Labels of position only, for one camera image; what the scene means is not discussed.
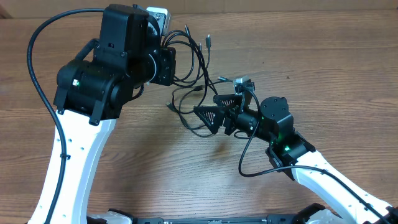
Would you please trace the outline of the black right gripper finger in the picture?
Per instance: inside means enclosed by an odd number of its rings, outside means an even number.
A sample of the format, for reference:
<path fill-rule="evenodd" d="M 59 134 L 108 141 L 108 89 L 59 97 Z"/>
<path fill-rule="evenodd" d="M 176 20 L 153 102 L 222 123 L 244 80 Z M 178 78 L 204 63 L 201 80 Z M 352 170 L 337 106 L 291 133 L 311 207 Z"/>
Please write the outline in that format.
<path fill-rule="evenodd" d="M 227 108 L 234 108 L 235 106 L 240 106 L 242 102 L 241 95 L 215 95 L 213 97 L 213 102 L 217 106 L 227 107 Z"/>
<path fill-rule="evenodd" d="M 212 134 L 223 125 L 227 108 L 222 106 L 195 106 L 193 112 L 203 121 Z"/>

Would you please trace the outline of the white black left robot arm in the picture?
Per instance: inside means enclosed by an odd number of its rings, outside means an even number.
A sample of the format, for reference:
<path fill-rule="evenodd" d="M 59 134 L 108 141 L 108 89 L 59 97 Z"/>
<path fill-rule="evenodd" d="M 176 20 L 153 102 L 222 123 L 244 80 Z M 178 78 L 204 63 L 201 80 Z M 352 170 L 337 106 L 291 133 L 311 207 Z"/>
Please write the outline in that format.
<path fill-rule="evenodd" d="M 88 199 L 101 152 L 122 107 L 138 98 L 146 83 L 172 83 L 175 50 L 161 44 L 170 13 L 160 7 L 121 4 L 101 12 L 99 37 L 59 70 L 54 101 L 45 103 L 55 136 L 31 223 L 136 222 L 116 209 L 90 215 Z"/>

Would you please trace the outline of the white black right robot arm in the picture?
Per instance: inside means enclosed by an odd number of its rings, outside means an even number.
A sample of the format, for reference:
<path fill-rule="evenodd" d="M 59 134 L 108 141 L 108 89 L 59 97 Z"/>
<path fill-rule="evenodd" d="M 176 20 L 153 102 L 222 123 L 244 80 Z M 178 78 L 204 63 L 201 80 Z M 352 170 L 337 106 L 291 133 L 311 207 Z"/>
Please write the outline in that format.
<path fill-rule="evenodd" d="M 194 113 L 212 134 L 221 126 L 225 134 L 236 130 L 249 139 L 268 142 L 271 172 L 284 172 L 310 189 L 346 223 L 397 223 L 397 208 L 372 196 L 336 170 L 294 128 L 294 117 L 283 97 L 259 101 L 253 91 L 216 95 L 213 106 L 196 106 Z"/>

